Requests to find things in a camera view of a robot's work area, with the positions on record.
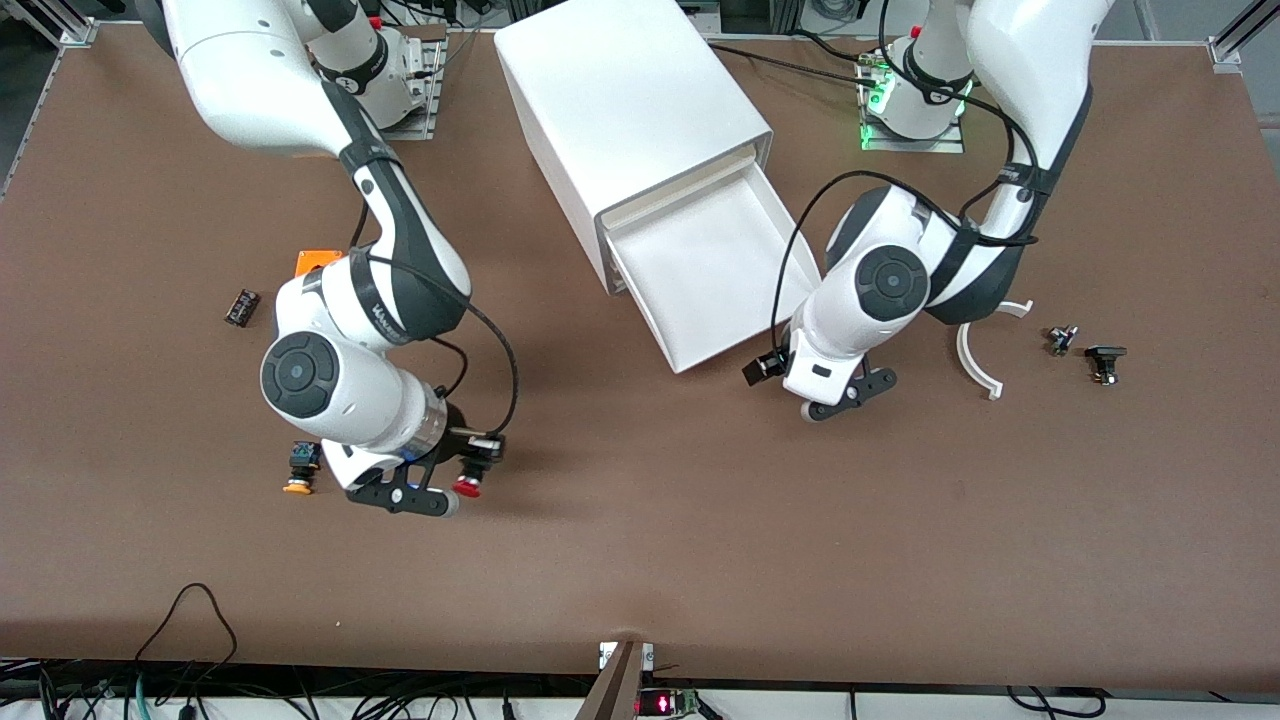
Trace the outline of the white plastic drawer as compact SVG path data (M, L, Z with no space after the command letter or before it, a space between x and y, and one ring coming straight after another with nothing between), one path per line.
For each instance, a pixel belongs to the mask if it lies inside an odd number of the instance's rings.
M603 240L671 370L682 373L788 319L819 284L794 229L755 161Z
M627 224L640 222L677 201L710 188L714 183L753 165L755 161L756 149L754 145L735 149L714 161L675 177L609 211L602 213L599 217L600 228L602 231L618 231Z

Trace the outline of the yellow mushroom push button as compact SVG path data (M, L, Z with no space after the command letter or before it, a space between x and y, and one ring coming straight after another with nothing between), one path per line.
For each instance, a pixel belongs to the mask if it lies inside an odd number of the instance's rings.
M323 450L320 443L296 441L289 455L289 475L283 486L288 495L310 496L314 493L314 478L321 468Z

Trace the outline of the device with red light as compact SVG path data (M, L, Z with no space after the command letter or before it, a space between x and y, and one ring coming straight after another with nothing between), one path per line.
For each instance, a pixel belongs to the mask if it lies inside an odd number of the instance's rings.
M637 693L634 712L637 720L684 720L699 716L700 707L695 691L654 688Z

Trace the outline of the aluminium profile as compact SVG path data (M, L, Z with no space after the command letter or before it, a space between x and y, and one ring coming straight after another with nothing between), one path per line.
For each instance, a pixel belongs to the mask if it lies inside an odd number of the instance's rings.
M1222 29L1208 38L1215 69L1236 69L1240 65L1240 50L1276 19L1280 19L1280 0L1249 0Z
M97 22L69 0L0 0L0 12L26 23L56 47L87 47Z

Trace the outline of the white metal bracket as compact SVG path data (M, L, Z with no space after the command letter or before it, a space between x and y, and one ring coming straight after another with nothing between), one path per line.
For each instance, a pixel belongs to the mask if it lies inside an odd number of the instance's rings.
M617 650L620 650L620 647L623 643L625 642L622 641L622 642L602 642L599 644L598 669L602 673L605 670L605 666L611 661L612 656L614 655L614 652ZM634 641L634 644L637 644L637 647L639 647L639 656L641 659L643 671L644 673L654 673L655 667L657 667L654 644L646 643L646 642L639 642L639 641Z

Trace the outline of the black switch part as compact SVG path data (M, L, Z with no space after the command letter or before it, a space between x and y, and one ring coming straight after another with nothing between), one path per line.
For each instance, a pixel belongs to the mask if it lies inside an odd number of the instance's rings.
M1114 345L1093 345L1084 351L1092 364L1092 377L1101 386L1117 383L1117 360L1128 355L1128 348Z

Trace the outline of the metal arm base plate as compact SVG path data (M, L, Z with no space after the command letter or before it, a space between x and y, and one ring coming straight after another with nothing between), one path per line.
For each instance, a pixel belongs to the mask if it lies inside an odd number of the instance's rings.
M448 40L424 41L383 28L387 64L371 81L365 108L389 140L434 136L447 60Z
M964 102L923 94L900 79L879 51L858 58L856 77L870 81L870 86L858 91L864 150L946 154L964 150L960 126Z

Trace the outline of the brown wooden post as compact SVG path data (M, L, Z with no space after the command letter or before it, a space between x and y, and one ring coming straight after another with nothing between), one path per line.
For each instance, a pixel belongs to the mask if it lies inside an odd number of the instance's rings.
M591 684L573 720L635 720L643 674L637 644L625 641Z

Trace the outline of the white drawer cabinet grey frame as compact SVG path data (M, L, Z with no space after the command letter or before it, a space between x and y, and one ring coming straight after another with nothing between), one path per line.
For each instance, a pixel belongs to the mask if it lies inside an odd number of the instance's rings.
M607 293L604 215L723 158L763 164L772 128L676 0L564 0L494 33L529 150Z

